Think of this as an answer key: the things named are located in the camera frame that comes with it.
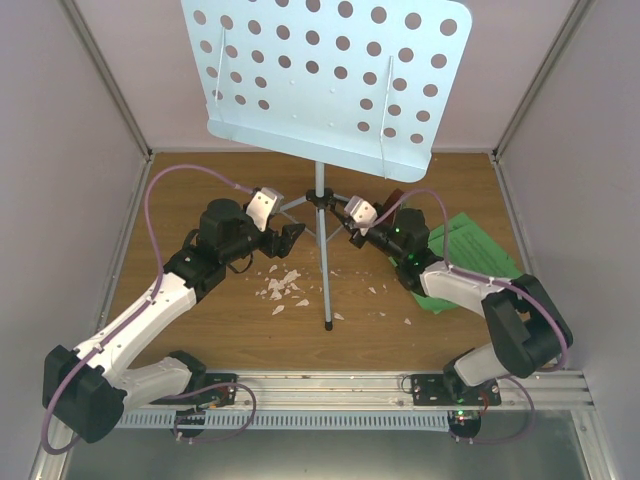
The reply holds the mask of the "light blue music stand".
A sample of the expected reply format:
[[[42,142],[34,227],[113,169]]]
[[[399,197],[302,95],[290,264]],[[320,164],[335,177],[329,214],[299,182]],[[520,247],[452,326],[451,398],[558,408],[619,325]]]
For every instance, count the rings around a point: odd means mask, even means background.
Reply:
[[[211,135],[403,183],[427,173],[472,29],[454,1],[186,1]]]

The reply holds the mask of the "wooden metronome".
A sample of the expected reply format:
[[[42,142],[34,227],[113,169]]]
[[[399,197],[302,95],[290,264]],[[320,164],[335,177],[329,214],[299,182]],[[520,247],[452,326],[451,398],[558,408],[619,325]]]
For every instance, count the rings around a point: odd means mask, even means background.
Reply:
[[[404,195],[404,191],[402,189],[396,188],[394,189],[387,199],[382,204],[382,211],[386,212],[390,210],[393,205]]]

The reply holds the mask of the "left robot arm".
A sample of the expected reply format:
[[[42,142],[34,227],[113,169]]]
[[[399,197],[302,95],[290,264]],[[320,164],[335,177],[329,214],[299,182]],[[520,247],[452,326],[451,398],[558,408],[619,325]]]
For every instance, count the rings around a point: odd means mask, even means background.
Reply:
[[[56,346],[45,358],[42,403],[45,419],[41,443],[52,454],[63,453],[48,441],[52,419],[95,443],[121,417],[154,402],[202,405],[236,388],[233,381],[212,383],[206,366],[178,350],[161,361],[134,369],[139,353],[167,326],[196,306],[232,271],[234,262],[251,260],[256,251],[269,258],[286,257],[305,227],[270,228],[274,199],[257,192],[245,206],[216,199],[201,214],[198,228],[149,289],[103,330],[73,349]]]

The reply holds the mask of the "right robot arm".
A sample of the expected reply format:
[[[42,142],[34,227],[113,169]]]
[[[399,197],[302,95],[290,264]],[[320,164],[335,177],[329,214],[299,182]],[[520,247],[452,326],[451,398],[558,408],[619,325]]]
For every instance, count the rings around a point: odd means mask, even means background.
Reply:
[[[479,386],[494,379],[527,378],[563,367],[573,335],[536,277],[492,277],[452,264],[444,253],[429,247],[430,230],[419,209],[384,209],[358,196],[331,196],[327,205],[354,246],[370,244],[394,260],[406,290],[446,300],[485,320],[489,344],[462,354],[443,369],[443,393],[451,403],[468,403]]]

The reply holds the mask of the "green sheet music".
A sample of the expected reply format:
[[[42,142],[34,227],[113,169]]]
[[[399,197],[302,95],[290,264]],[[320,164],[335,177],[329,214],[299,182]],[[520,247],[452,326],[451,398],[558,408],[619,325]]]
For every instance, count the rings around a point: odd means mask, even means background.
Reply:
[[[448,226],[448,258],[455,266],[494,277],[521,275],[511,256],[465,213]]]
[[[415,293],[413,293],[412,296],[421,309],[434,314],[440,314],[458,307],[456,303],[441,298],[423,297]]]

